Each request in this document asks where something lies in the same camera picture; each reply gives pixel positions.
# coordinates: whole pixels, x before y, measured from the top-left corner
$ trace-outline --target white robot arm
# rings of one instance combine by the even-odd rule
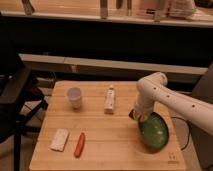
[[[161,72],[138,81],[139,95],[134,106],[134,119],[146,120],[153,112],[154,102],[158,101],[213,135],[213,105],[172,91],[165,87],[166,84],[166,75]]]

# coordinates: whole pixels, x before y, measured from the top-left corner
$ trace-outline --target floor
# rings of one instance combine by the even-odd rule
[[[49,101],[52,89],[42,89],[46,96],[46,100]],[[23,108],[23,113],[29,111],[29,107],[33,107],[35,104],[28,103]],[[171,116],[176,117],[179,115],[170,111]],[[37,117],[32,119],[34,125],[40,126],[44,112],[41,110],[38,112]],[[187,141],[188,128],[182,120],[173,119],[176,133],[180,142],[180,147],[183,147]],[[21,155],[21,169],[20,171],[28,171],[29,163],[35,147],[37,135],[31,134],[22,138],[22,155]],[[189,144],[185,150],[183,150],[187,171],[202,171],[199,166],[198,159],[195,153],[193,142],[190,137]],[[12,171],[13,170],[13,137],[9,138],[4,143],[0,144],[0,170],[1,171]]]

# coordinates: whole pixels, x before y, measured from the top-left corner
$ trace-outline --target small bottle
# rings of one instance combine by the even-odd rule
[[[113,114],[115,108],[115,89],[113,85],[110,85],[105,99],[104,112],[106,114]]]

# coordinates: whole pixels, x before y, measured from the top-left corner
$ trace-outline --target shelf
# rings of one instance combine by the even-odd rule
[[[116,8],[116,0],[108,1],[108,17],[101,19],[100,0],[31,0],[35,8],[32,15],[25,15],[21,0],[1,0],[0,11],[4,16],[57,18],[67,20],[86,20],[116,23],[135,23],[151,25],[171,25],[187,27],[213,27],[213,9],[196,8],[196,12],[187,19],[163,18],[154,22],[153,15],[139,15],[140,0],[132,1],[131,15],[127,0],[121,8]]]

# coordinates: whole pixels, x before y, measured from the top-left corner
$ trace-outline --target white container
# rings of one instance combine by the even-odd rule
[[[146,18],[153,18],[156,10],[158,6],[159,6],[159,1],[160,0],[140,0],[138,7],[139,7],[139,11],[137,12],[137,15],[146,17]],[[162,6],[162,15],[161,17],[166,17],[168,10],[169,10],[169,6],[170,6],[170,0],[163,0],[164,4]]]
[[[186,18],[196,10],[194,0],[172,0],[169,16]]]

